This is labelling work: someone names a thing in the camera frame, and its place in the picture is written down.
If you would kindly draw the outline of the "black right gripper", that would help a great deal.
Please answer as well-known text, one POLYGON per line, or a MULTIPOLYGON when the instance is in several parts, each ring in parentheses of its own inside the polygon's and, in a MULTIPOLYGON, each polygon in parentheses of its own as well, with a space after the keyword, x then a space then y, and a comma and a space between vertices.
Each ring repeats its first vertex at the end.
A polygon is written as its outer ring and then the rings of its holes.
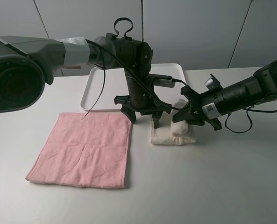
POLYGON ((222 129, 218 117, 221 113, 217 109, 218 93, 222 89, 208 90, 201 94, 189 86, 181 88, 181 94, 188 99, 187 107, 172 116, 172 121, 178 123, 186 121, 189 125, 203 126, 210 124, 215 131, 222 129))

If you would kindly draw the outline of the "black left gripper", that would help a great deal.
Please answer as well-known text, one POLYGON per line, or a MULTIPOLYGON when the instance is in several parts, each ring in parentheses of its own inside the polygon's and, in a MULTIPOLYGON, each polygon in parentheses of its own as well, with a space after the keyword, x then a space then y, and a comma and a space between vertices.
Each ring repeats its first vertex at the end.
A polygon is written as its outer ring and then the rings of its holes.
POLYGON ((171 105, 162 103, 154 92, 148 72, 138 68, 124 69, 128 95, 116 96, 114 103, 121 105, 121 112, 132 124, 136 122, 135 113, 152 115, 153 128, 159 127, 163 112, 170 113, 171 105))

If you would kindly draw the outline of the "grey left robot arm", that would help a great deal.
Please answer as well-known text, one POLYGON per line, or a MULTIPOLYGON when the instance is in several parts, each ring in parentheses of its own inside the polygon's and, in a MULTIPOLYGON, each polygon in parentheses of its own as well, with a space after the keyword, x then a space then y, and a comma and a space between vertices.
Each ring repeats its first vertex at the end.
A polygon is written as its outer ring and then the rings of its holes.
POLYGON ((0 113, 28 108, 42 95, 46 84, 53 83, 58 69, 95 65, 102 70, 122 68, 128 95, 116 96, 121 112, 131 122, 135 114, 151 115, 158 126, 161 115, 171 112, 171 105, 154 92, 151 75, 151 47, 142 41, 108 33, 95 41, 85 38, 62 40, 2 36, 0 38, 0 113))

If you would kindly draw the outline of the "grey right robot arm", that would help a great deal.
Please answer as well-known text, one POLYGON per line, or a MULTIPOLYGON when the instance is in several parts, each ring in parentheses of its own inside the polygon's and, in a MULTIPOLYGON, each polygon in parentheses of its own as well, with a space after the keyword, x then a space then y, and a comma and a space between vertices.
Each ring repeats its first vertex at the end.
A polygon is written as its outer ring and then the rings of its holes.
POLYGON ((206 83, 208 91, 197 93, 189 86, 181 88, 188 99, 185 108, 172 117, 174 123, 187 121, 189 125, 209 123, 214 130, 222 129, 219 117, 230 116, 238 110, 255 112, 254 106, 277 100, 277 60, 257 70, 253 76, 223 88, 211 76, 206 83))

